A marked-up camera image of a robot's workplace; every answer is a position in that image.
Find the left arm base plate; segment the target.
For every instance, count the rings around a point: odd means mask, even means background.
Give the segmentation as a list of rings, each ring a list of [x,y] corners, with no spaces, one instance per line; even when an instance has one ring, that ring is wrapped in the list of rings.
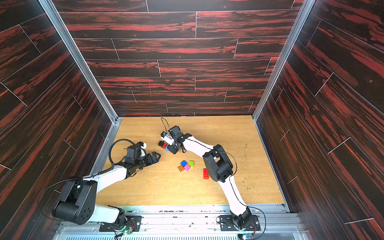
[[[101,223],[99,232],[101,233],[127,233],[138,232],[142,223],[142,216],[126,216],[122,223]]]

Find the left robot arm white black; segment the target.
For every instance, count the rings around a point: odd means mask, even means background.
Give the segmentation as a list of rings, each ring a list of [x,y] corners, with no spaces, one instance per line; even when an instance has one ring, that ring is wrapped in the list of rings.
[[[96,204],[97,194],[138,171],[159,162],[157,152],[147,153],[142,142],[127,149],[127,155],[109,169],[94,176],[68,180],[52,209],[52,216],[77,225],[98,222],[122,230],[129,224],[123,209]]]

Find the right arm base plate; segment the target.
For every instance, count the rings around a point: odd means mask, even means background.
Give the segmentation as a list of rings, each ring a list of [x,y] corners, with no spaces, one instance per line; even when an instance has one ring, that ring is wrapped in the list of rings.
[[[220,225],[221,231],[252,231],[258,232],[261,230],[260,222],[257,216],[252,215],[251,218],[246,221],[245,225],[240,229],[237,228],[233,222],[231,215],[220,215],[216,218],[217,223]]]

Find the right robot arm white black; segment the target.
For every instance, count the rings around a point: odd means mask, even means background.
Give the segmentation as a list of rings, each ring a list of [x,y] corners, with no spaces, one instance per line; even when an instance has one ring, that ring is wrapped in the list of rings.
[[[234,166],[224,148],[221,145],[205,144],[191,134],[183,134],[178,126],[162,132],[161,138],[168,144],[171,153],[176,154],[179,150],[183,150],[203,159],[210,178],[219,183],[228,200],[234,226],[239,230],[244,229],[252,213],[236,186]]]

